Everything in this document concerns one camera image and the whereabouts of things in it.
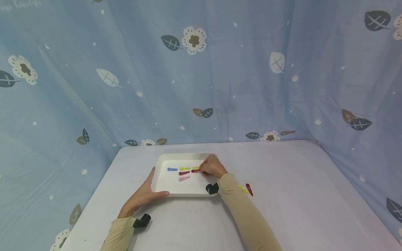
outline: fingers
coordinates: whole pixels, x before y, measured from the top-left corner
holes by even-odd
[[[169,196],[169,194],[170,193],[168,191],[161,191],[161,192],[153,193],[153,196],[154,196],[154,199],[156,199],[156,198],[164,198],[166,196]]]
[[[199,166],[199,169],[201,169],[206,163],[208,162],[208,158],[206,158],[201,165]]]
[[[151,173],[148,175],[148,178],[146,181],[152,182],[152,178],[154,177],[155,174],[155,167],[152,168]]]

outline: leaf pattern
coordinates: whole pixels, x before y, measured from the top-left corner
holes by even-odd
[[[118,86],[118,87],[122,88],[121,86],[119,86],[119,80],[117,79],[117,77],[110,71],[103,70],[103,69],[97,69],[96,71],[98,72],[98,75],[100,76],[100,78],[109,86],[111,86],[111,87]]]
[[[249,138],[249,139],[258,139],[261,136],[260,136],[259,133],[247,133],[246,137]]]
[[[85,139],[86,142],[89,142],[89,135],[86,132],[85,128],[82,130],[82,137]]]
[[[198,117],[202,117],[202,112],[203,112],[202,109],[193,108],[193,113],[194,113],[195,115],[197,115]]]
[[[79,136],[76,141],[77,141],[78,144],[80,144],[80,145],[86,145],[86,142],[87,142],[87,141],[84,139],[83,136]]]
[[[370,31],[379,31],[387,29],[387,25],[391,21],[391,15],[388,12],[382,10],[373,10],[366,12],[364,15],[364,24]]]
[[[133,139],[126,140],[124,143],[131,146],[138,146],[138,142]]]
[[[367,129],[367,127],[371,126],[372,123],[373,122],[365,118],[355,118],[350,122],[349,127],[352,127],[357,131],[363,131],[364,129]]]
[[[157,143],[158,145],[164,145],[164,144],[166,144],[167,142],[168,142],[167,139],[158,139],[158,140],[156,141],[156,143]]]
[[[285,70],[285,56],[279,52],[271,52],[269,65],[274,73],[283,73]]]
[[[343,117],[343,120],[348,124],[351,124],[352,120],[354,120],[356,118],[356,116],[353,113],[351,113],[345,109],[342,109],[342,117]]]
[[[15,82],[20,82],[20,80],[14,80],[14,77],[5,71],[0,71],[0,87],[12,87]]]
[[[387,209],[399,222],[402,223],[402,206],[387,198]]]
[[[281,135],[284,136],[284,135],[295,133],[295,132],[296,131],[283,131],[283,132],[281,132]]]
[[[178,49],[183,49],[180,47],[180,41],[172,35],[164,35],[160,37],[163,44],[171,51],[177,51]]]
[[[70,225],[74,225],[78,221],[78,218],[81,216],[81,213],[82,213],[81,205],[78,203],[70,214],[69,219]]]
[[[203,118],[209,118],[210,116],[212,116],[212,113],[213,113],[213,108],[205,109],[205,110],[202,112],[202,117],[203,117]]]

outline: fabric backdrop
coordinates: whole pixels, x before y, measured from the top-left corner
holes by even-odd
[[[0,0],[1,249],[59,250],[120,147],[289,139],[318,140],[402,239],[401,14]]]

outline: white table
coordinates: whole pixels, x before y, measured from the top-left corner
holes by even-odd
[[[402,247],[337,166],[312,141],[124,147],[62,251],[98,251],[121,206],[163,153],[216,153],[239,183],[249,183],[284,251],[401,251]],[[245,250],[220,196],[167,198],[136,212],[152,220],[129,251]]]

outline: hair clip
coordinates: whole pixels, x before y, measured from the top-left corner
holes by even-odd
[[[178,180],[179,180],[179,181],[183,181],[183,180],[187,180],[187,179],[189,179],[189,178],[190,178],[190,176],[179,177]]]

